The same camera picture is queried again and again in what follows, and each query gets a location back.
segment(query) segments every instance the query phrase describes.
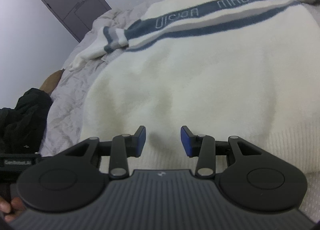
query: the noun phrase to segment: ribbed black surface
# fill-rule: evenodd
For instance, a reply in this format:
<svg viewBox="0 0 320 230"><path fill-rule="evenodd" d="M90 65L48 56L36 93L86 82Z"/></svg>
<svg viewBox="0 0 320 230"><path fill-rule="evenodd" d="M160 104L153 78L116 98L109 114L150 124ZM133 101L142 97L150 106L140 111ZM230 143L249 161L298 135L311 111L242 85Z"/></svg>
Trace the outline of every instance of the ribbed black surface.
<svg viewBox="0 0 320 230"><path fill-rule="evenodd" d="M16 230L307 230L313 223L297 210L260 215L239 209L221 196L213 182L196 179L189 170L138 170L126 180L111 182L85 208L53 215L28 210L12 226Z"/></svg>

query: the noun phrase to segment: round pad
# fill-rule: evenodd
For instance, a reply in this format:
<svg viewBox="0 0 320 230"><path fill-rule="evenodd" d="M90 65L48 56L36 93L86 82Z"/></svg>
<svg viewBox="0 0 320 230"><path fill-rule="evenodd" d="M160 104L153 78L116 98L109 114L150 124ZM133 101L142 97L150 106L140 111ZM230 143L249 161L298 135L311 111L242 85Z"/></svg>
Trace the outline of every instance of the round pad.
<svg viewBox="0 0 320 230"><path fill-rule="evenodd" d="M254 169L247 176L248 182L256 188L275 189L284 183L284 176L275 169Z"/></svg>
<svg viewBox="0 0 320 230"><path fill-rule="evenodd" d="M18 194L27 207L51 213L88 205L104 186L105 177L88 161L64 155L30 167L17 180Z"/></svg>
<svg viewBox="0 0 320 230"><path fill-rule="evenodd" d="M72 187L77 175L68 169L53 169L40 177L40 184L49 190L63 190Z"/></svg>
<svg viewBox="0 0 320 230"><path fill-rule="evenodd" d="M257 212L280 212L299 207L306 191L303 173L273 155L238 158L220 176L228 199Z"/></svg>

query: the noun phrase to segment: finger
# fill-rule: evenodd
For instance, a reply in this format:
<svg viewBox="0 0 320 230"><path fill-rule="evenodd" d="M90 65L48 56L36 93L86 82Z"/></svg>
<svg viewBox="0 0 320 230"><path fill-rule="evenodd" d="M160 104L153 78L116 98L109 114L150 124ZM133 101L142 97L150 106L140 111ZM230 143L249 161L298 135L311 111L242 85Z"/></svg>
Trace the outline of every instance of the finger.
<svg viewBox="0 0 320 230"><path fill-rule="evenodd" d="M10 204L4 200L3 197L0 197L0 211L8 214L11 211L11 206Z"/></svg>
<svg viewBox="0 0 320 230"><path fill-rule="evenodd" d="M21 198L15 197L14 199L11 200L11 206L12 208L16 210L25 210L26 208L23 205L23 202Z"/></svg>
<svg viewBox="0 0 320 230"><path fill-rule="evenodd" d="M21 210L16 211L14 214L6 215L4 217L4 220L7 223L10 223L11 221L15 220L19 215L21 215L22 213L23 213L23 211L21 211Z"/></svg>
<svg viewBox="0 0 320 230"><path fill-rule="evenodd" d="M10 223L11 221L15 220L16 216L15 215L6 215L4 217L4 221L6 221L7 223Z"/></svg>

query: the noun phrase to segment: brown pillow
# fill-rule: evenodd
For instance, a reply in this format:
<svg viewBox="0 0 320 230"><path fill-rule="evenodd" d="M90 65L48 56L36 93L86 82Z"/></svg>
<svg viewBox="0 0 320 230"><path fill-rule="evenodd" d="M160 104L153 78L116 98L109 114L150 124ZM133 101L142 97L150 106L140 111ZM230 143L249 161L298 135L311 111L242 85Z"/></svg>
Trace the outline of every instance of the brown pillow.
<svg viewBox="0 0 320 230"><path fill-rule="evenodd" d="M46 92L48 95L51 95L52 91L57 87L64 69L56 71L55 73L51 74L39 88L40 90Z"/></svg>

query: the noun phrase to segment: gray bedsheet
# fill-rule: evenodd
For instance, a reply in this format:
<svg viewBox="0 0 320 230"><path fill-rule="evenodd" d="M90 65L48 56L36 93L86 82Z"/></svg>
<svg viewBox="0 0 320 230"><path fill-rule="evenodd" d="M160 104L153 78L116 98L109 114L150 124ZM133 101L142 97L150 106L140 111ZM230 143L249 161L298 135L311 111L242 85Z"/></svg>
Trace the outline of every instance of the gray bedsheet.
<svg viewBox="0 0 320 230"><path fill-rule="evenodd" d="M83 103L90 85L101 70L112 60L121 55L118 49L111 55L89 61L84 68L69 72L67 67L75 55L85 49L97 36L97 30L102 26L117 26L126 28L139 19L154 2L162 0L145 0L144 3L132 10L120 11L113 9L100 16L93 23L93 28L84 37L83 41L73 50L65 61L61 81L52 93L53 105L47 119L47 130L40 148L42 156L55 155L76 144L80 137ZM306 5L317 23L320 25L320 6ZM320 220L320 173L309 173L308 191L301 204L301 211L312 220Z"/></svg>

